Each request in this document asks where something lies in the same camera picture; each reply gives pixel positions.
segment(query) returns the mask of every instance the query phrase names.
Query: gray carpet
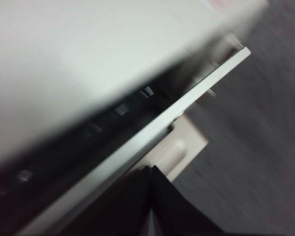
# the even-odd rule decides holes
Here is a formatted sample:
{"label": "gray carpet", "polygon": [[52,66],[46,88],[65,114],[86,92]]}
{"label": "gray carpet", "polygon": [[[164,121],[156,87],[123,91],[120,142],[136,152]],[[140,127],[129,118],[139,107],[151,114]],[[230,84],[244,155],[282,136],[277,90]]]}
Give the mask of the gray carpet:
{"label": "gray carpet", "polygon": [[295,236],[295,0],[272,0],[252,55],[189,114],[208,146],[175,180],[227,232]]}

